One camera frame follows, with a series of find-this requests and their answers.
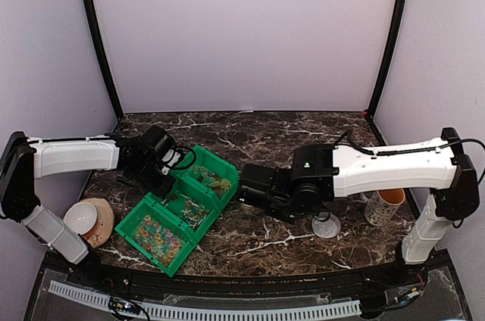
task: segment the green storage tray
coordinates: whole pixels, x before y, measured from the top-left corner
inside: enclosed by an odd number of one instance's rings
[[[191,179],[185,176],[175,178],[174,187],[164,199],[153,195],[151,192],[146,195],[145,199],[157,204],[156,207],[161,211],[167,211],[169,216],[173,216],[176,221],[182,220],[189,227],[189,235],[194,239],[195,244],[198,244],[201,241],[204,234],[209,230],[211,225],[222,212],[219,203],[214,199],[209,189],[193,183]],[[204,220],[198,226],[193,221],[189,220],[189,222],[187,222],[187,217],[184,216],[184,207],[189,201],[195,203],[193,206],[195,209],[197,209],[199,205],[202,205],[207,211]]]
[[[205,189],[209,189],[209,191],[216,197],[217,202],[220,205],[220,209],[223,210],[229,200],[236,194],[237,186],[239,183],[239,174],[237,169],[232,164],[229,164],[225,160],[221,160],[215,154],[207,151],[203,147],[197,145],[193,148],[194,152],[196,153],[196,162],[186,170],[181,171],[172,171],[176,177],[181,178],[183,176],[190,177],[194,182],[198,184],[203,184]],[[178,165],[180,167],[186,166],[189,164],[193,159],[193,154],[188,153],[187,156],[182,160],[182,162]],[[208,181],[202,178],[202,174],[200,172],[195,173],[194,169],[197,167],[205,167],[208,169],[209,173],[215,173],[222,179],[228,179],[231,182],[230,188],[223,194],[216,194],[215,191],[208,185]]]
[[[170,265],[164,266],[151,252],[143,248],[136,240],[136,232],[140,224],[144,221],[146,216],[150,216],[152,220],[158,222],[164,229],[169,229],[173,234],[185,244],[180,247],[180,253],[171,261]],[[158,209],[158,205],[150,200],[143,199],[140,203],[125,217],[116,227],[116,232],[120,234],[128,243],[130,243],[137,251],[142,253],[145,257],[163,270],[170,277],[174,276],[175,272],[182,265],[184,260],[194,250],[196,244],[188,236],[192,231],[187,224],[182,220],[177,220],[175,217],[167,216],[165,212]]]

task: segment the ceramic mug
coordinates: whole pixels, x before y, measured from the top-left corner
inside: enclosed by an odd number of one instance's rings
[[[361,194],[367,202],[365,219],[374,226],[385,226],[405,200],[403,189],[375,191],[370,198]]]

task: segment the dark marble surface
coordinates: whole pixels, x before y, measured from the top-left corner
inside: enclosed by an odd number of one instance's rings
[[[179,144],[201,145],[238,170],[246,163],[288,167],[299,146],[333,141],[348,128],[354,129],[358,144],[377,144],[357,113],[129,114],[118,132],[135,136],[153,124],[170,131]],[[119,183],[119,175],[94,173],[84,194],[110,201],[115,225],[143,197],[140,190]],[[383,228],[367,223],[358,195],[336,199],[329,208],[339,217],[342,229],[336,238],[322,239],[312,232],[311,217],[288,225],[262,213],[245,214],[240,203],[231,201],[178,274],[291,276],[389,263],[399,240],[414,225],[408,204]],[[160,272],[116,232],[97,252],[106,264]]]

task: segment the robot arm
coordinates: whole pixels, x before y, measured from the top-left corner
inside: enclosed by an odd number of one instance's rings
[[[453,221],[478,208],[477,174],[453,128],[441,137],[412,145],[362,148],[309,145],[296,150],[289,169],[247,164],[239,200],[291,223],[321,212],[325,201],[373,190],[427,187],[431,194],[397,253],[405,264],[426,261]]]
[[[0,160],[2,218],[24,224],[69,262],[80,264],[89,254],[87,243],[36,197],[34,179],[81,170],[123,170],[146,191],[163,195],[173,183],[165,175],[181,155],[174,139],[157,126],[135,138],[37,139],[16,132]]]

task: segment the light purple wall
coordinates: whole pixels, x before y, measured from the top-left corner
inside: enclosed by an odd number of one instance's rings
[[[377,125],[390,144],[439,136],[485,140],[485,0],[408,0]],[[483,150],[464,145],[481,171]],[[440,246],[456,265],[475,319],[485,315],[485,205]],[[421,205],[423,192],[418,192]]]
[[[114,114],[82,0],[0,0],[0,151],[9,135],[87,136],[112,130]],[[80,195],[85,173],[36,182],[58,215]],[[0,319],[23,319],[44,248],[0,220]]]
[[[361,111],[394,0],[96,0],[127,112]]]

